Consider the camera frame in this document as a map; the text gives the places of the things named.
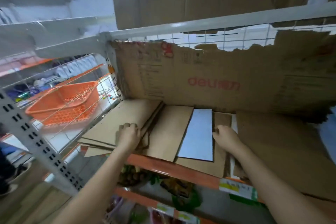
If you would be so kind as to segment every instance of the price label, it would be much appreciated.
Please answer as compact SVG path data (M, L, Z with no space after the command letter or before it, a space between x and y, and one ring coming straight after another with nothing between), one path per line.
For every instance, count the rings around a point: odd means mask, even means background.
M158 210L158 212L174 217L174 208L171 206L164 205L162 203L157 203L156 209Z
M254 201L258 199L258 194L254 187L225 178L219 181L219 190Z
M186 213L186 212L179 212L178 219L181 221L185 221L187 223L191 223L191 224L200 224L199 218L197 218L196 216L190 213Z

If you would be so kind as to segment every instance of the orange basket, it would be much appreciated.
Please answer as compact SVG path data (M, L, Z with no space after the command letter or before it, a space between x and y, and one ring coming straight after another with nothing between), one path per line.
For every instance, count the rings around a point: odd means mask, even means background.
M44 125L86 120L98 105L98 82L82 82L59 86L27 108L26 114Z

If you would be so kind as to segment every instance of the deli logo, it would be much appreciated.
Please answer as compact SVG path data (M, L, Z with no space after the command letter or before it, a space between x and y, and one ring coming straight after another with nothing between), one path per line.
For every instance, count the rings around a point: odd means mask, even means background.
M216 88L222 90L236 90L240 89L239 82L226 81L226 80L217 80L217 79L204 79L199 77L192 77L188 79L188 84L191 86L201 86Z

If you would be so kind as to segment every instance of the dark pants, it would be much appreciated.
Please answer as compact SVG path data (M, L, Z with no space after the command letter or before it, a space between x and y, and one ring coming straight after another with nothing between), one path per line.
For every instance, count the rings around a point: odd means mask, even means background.
M8 183L5 181L15 173L15 167L7 160L0 147L0 194L8 190Z

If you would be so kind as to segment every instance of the forearm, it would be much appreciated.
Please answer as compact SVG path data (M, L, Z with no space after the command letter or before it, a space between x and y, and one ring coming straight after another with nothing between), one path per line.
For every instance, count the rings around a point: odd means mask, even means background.
M247 146L232 153L278 224L333 223L304 195L273 173Z
M114 192L121 169L130 152L117 147L53 224L99 222Z

